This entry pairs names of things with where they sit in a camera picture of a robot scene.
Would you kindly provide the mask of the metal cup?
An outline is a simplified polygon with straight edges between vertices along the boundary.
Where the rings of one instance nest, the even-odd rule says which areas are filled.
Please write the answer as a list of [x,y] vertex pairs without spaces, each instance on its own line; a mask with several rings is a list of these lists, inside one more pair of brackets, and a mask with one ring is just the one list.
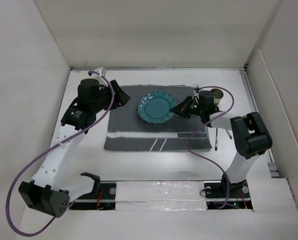
[[214,104],[218,106],[222,98],[224,97],[223,91],[219,88],[212,88],[210,91],[213,93]]

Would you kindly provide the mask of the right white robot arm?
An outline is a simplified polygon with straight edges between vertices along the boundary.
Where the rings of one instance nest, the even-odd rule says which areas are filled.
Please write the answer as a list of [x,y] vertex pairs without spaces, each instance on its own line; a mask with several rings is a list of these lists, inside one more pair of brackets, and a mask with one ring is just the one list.
[[254,162],[273,145],[259,112],[240,116],[221,111],[209,90],[201,91],[198,97],[188,96],[170,111],[187,119],[192,115],[198,116],[206,127],[232,131],[236,154],[223,174],[225,181],[220,184],[220,191],[226,197],[238,192],[238,184],[247,179]]

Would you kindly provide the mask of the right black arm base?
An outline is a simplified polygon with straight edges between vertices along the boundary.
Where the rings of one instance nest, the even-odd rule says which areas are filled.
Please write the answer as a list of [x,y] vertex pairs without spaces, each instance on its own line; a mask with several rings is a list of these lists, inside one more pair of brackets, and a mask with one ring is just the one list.
[[205,198],[207,210],[253,209],[246,180],[230,183],[229,189],[224,176],[221,180],[205,181],[199,194]]

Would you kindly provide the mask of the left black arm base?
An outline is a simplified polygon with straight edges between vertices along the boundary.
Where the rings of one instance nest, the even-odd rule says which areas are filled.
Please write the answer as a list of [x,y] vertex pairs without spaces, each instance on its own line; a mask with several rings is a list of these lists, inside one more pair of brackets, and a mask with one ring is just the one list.
[[70,210],[111,211],[116,209],[116,181],[101,181],[99,176],[89,172],[83,172],[80,175],[91,180],[92,190],[71,200]]

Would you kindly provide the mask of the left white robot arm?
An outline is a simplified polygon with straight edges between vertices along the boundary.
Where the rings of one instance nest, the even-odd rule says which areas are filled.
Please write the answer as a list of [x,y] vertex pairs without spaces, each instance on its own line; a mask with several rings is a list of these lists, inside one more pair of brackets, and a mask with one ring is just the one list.
[[83,172],[70,184],[64,180],[64,175],[77,146],[88,133],[87,128],[96,122],[97,113],[122,107],[129,100],[130,96],[116,80],[111,80],[109,86],[94,78],[80,82],[77,97],[60,121],[55,141],[58,147],[46,155],[30,182],[23,181],[18,188],[29,208],[59,218],[76,199],[82,196],[93,199],[100,195],[99,176]]

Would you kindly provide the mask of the teal scalloped plate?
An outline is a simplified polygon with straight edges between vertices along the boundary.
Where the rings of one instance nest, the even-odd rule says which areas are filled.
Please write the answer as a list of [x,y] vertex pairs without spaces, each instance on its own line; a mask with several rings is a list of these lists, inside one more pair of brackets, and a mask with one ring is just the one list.
[[165,91],[154,91],[144,95],[138,103],[139,117],[149,124],[162,124],[174,115],[171,109],[177,105],[176,98]]

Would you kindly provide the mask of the silver fork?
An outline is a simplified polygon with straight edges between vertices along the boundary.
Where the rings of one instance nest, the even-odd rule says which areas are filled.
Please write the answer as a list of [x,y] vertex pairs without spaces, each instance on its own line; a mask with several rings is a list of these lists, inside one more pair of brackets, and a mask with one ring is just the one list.
[[215,130],[215,145],[214,145],[214,150],[217,151],[218,150],[218,128],[216,128]]

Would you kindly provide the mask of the silver knife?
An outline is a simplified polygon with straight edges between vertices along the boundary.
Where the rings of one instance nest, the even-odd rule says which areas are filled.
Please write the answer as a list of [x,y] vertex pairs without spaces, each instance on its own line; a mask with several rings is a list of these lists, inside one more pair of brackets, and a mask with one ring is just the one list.
[[232,137],[232,135],[230,134],[230,132],[229,132],[229,130],[226,130],[226,133],[227,133],[227,135],[228,135],[228,137],[229,137],[229,139],[233,139],[233,137]]

